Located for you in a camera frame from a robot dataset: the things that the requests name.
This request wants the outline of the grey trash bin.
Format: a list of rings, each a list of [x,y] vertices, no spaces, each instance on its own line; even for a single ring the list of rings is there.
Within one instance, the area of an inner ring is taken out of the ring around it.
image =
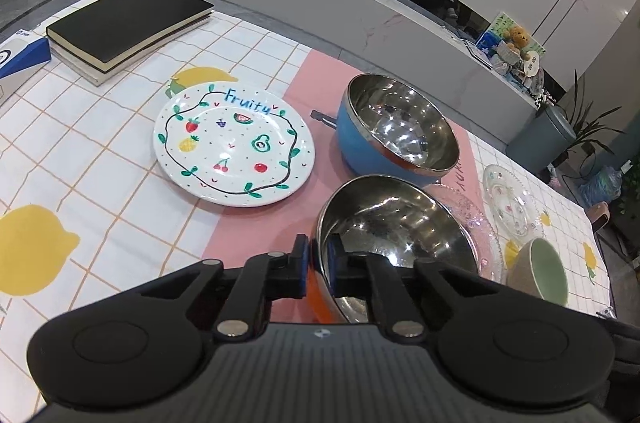
[[[557,105],[547,105],[506,147],[506,155],[532,174],[539,174],[576,140],[572,125]]]

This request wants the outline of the green ceramic bowl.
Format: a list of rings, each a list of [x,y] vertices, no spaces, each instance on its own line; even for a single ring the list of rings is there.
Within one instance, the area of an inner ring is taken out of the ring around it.
[[[560,255],[545,239],[531,239],[520,248],[506,285],[559,306],[567,304],[568,283]]]

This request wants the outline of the large floor plant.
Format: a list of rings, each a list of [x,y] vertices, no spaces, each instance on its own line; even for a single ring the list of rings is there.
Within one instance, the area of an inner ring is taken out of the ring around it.
[[[559,156],[560,163],[566,161],[575,148],[579,148],[585,143],[591,144],[591,146],[597,146],[608,154],[615,154],[597,135],[602,131],[613,131],[615,134],[625,134],[625,131],[611,127],[605,122],[607,117],[620,111],[622,107],[620,105],[614,106],[614,108],[601,112],[594,117],[590,116],[592,108],[593,101],[586,101],[586,84],[580,81],[577,71],[574,71],[573,109],[571,109],[570,112],[565,111],[568,123],[574,131],[574,140]]]

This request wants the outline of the teddy bear toy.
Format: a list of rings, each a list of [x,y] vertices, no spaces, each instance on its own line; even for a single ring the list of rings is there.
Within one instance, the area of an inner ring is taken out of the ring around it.
[[[516,24],[505,30],[502,38],[506,46],[520,57],[523,56],[523,51],[530,42],[530,36],[526,29]]]

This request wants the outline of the clear glass plate small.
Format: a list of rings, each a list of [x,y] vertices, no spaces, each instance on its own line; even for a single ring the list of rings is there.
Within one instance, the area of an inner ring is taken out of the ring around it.
[[[492,215],[513,240],[525,244],[544,236],[534,198],[513,172],[497,164],[488,165],[483,172],[483,187]]]

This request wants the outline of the blue water bottle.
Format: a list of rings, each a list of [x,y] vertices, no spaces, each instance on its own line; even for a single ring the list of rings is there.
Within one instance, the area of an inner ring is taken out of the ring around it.
[[[624,172],[611,166],[603,166],[587,182],[579,186],[585,206],[598,203],[611,203],[620,197]]]

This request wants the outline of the clear glass plate pink flowers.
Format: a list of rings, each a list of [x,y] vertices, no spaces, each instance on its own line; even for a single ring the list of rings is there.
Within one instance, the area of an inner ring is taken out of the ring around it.
[[[444,184],[429,184],[425,191],[449,210],[471,238],[480,276],[503,284],[506,266],[502,250],[494,228],[480,209],[465,195]]]

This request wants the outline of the blue steel bowl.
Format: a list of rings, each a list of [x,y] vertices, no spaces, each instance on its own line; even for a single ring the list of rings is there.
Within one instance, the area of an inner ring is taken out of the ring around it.
[[[418,88],[384,75],[347,85],[336,117],[337,144],[354,174],[381,174],[419,187],[446,176],[460,157],[454,131]]]

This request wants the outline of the blue white box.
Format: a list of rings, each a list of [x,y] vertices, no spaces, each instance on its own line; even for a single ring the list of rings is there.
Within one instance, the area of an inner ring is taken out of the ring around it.
[[[18,30],[0,45],[0,104],[51,61],[46,36]]]

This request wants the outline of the white fruity ceramic plate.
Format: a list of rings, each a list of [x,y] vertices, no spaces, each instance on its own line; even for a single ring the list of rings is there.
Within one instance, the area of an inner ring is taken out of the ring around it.
[[[298,112],[270,92],[203,83],[158,113],[153,148],[160,169],[201,200],[227,207],[277,203],[306,183],[314,139]]]

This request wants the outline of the orange steel bowl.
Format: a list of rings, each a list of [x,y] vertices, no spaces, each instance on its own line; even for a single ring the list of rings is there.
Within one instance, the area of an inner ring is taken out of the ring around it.
[[[469,230],[441,201],[395,177],[363,175],[341,185],[320,210],[314,242],[308,303],[322,323],[366,322],[366,304],[330,289],[329,239],[338,235],[348,253],[380,254],[410,268],[431,257],[476,275],[480,260]]]

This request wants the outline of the black notebook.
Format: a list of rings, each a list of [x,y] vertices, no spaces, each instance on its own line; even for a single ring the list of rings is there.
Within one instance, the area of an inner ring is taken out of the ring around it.
[[[207,22],[206,0],[95,0],[46,27],[56,55],[94,86]]]

